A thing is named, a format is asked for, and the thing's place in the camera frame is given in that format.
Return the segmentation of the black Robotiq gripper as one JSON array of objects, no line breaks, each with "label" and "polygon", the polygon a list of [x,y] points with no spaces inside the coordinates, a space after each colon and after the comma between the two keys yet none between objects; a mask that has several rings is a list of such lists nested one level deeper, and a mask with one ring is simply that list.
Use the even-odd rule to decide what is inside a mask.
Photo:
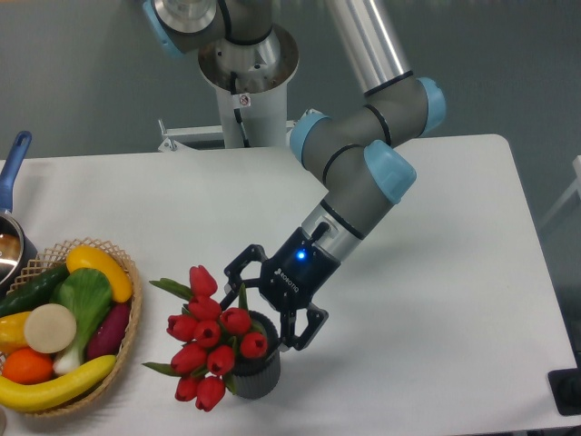
[{"label": "black Robotiq gripper", "polygon": [[[250,244],[225,269],[225,296],[220,302],[223,311],[241,296],[242,287],[259,289],[271,307],[280,314],[281,332],[278,349],[301,351],[318,334],[329,313],[318,306],[309,306],[314,293],[340,266],[340,261],[319,247],[319,239],[330,230],[318,225],[312,236],[297,228],[281,248],[268,259],[259,244]],[[262,263],[258,278],[243,279],[242,272],[250,263]],[[305,309],[306,327],[296,330],[297,310]]]}]

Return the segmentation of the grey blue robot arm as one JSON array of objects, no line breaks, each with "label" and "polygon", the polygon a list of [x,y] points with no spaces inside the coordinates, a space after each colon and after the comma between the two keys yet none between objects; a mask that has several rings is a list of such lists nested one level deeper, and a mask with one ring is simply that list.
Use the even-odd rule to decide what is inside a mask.
[{"label": "grey blue robot arm", "polygon": [[384,5],[327,4],[365,105],[334,120],[309,112],[287,125],[287,85],[299,63],[290,33],[269,1],[146,1],[144,13],[170,54],[196,52],[214,88],[228,148],[288,145],[326,196],[273,255],[251,245],[225,269],[223,306],[255,288],[279,314],[279,343],[305,348],[328,314],[314,293],[415,182],[397,147],[437,127],[446,101],[416,77]]}]

